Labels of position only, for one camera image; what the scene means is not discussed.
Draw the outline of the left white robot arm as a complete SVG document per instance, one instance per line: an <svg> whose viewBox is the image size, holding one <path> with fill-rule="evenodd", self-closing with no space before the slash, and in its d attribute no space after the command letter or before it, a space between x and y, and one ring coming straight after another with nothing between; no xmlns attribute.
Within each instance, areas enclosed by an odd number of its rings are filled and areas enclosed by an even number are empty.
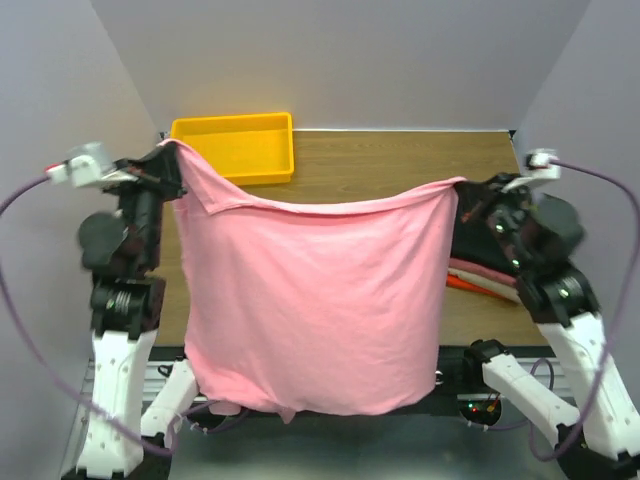
<svg viewBox="0 0 640 480"><path fill-rule="evenodd" d="M94 381L87 430L67 479L165 479L180 415L198 389L186 360L172 368L165 388L143 405L144 379L159 329L166 281L160 263L163 206L186 193L178 145L167 141L140 159L113 160L92 142L73 148L63 163L76 188L116 197L80 225L81 265L92 276L90 295Z"/></svg>

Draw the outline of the pink t shirt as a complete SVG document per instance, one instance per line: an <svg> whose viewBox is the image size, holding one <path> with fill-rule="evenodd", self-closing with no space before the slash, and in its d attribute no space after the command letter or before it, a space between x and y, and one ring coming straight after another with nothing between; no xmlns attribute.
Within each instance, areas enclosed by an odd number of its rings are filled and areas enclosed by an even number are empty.
<svg viewBox="0 0 640 480"><path fill-rule="evenodd" d="M455 180L375 200L260 198L176 142L185 353L218 415L382 415L436 385Z"/></svg>

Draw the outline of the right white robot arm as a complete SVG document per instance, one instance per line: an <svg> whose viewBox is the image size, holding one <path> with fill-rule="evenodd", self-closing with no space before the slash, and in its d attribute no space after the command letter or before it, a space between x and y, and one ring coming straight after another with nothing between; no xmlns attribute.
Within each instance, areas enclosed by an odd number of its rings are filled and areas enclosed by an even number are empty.
<svg viewBox="0 0 640 480"><path fill-rule="evenodd" d="M542 385L495 340L466 352L475 376L507 396L547 439L569 479L636 479L639 411L611 355L612 331L586 276L570 257L584 237L574 207L534 197L524 178L500 174L456 184L458 217L483 223L515 268L516 292L559 362L574 401Z"/></svg>

